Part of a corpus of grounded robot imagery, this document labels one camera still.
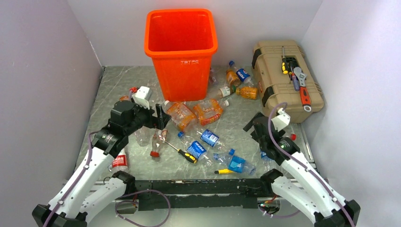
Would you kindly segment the light blue label bottle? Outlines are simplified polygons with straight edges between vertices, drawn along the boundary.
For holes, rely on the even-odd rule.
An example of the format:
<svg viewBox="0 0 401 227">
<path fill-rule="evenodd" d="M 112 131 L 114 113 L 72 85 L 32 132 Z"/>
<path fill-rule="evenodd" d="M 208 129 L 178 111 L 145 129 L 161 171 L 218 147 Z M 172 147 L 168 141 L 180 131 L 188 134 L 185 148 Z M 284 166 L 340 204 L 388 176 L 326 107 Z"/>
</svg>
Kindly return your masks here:
<svg viewBox="0 0 401 227">
<path fill-rule="evenodd" d="M 256 167 L 252 163 L 236 155 L 230 155 L 228 153 L 214 153 L 213 158 L 220 165 L 225 166 L 228 170 L 236 173 L 253 175 L 256 172 Z"/>
</svg>

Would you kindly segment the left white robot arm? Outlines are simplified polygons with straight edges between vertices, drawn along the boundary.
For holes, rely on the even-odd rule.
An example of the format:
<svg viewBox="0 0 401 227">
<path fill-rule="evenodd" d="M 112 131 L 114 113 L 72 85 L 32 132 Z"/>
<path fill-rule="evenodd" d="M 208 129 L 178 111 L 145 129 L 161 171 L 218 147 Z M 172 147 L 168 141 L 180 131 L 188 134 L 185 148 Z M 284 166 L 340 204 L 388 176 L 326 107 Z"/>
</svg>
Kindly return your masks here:
<svg viewBox="0 0 401 227">
<path fill-rule="evenodd" d="M 100 174 L 128 145 L 129 136 L 141 129 L 162 130 L 170 121 L 160 104 L 155 109 L 133 101 L 114 104 L 105 127 L 88 136 L 88 151 L 74 174 L 48 204 L 38 204 L 32 216 L 40 227 L 86 227 L 113 200 L 131 198 L 136 192 L 135 177 L 118 171 L 94 193 L 90 190 Z"/>
</svg>

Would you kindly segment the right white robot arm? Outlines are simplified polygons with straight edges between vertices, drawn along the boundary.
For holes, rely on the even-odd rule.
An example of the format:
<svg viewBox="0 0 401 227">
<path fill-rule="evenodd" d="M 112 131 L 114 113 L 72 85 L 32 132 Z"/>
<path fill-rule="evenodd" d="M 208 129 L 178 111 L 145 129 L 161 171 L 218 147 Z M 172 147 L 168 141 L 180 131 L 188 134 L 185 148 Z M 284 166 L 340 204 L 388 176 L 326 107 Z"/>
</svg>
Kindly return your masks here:
<svg viewBox="0 0 401 227">
<path fill-rule="evenodd" d="M 251 137 L 258 142 L 261 152 L 299 183 L 296 186 L 274 168 L 260 177 L 261 192 L 287 200 L 315 227 L 355 227 L 360 205 L 355 200 L 346 200 L 320 176 L 295 142 L 284 135 L 288 125 L 289 115 L 280 109 L 274 118 L 258 112 L 243 128 L 244 131 L 253 128 Z"/>
</svg>

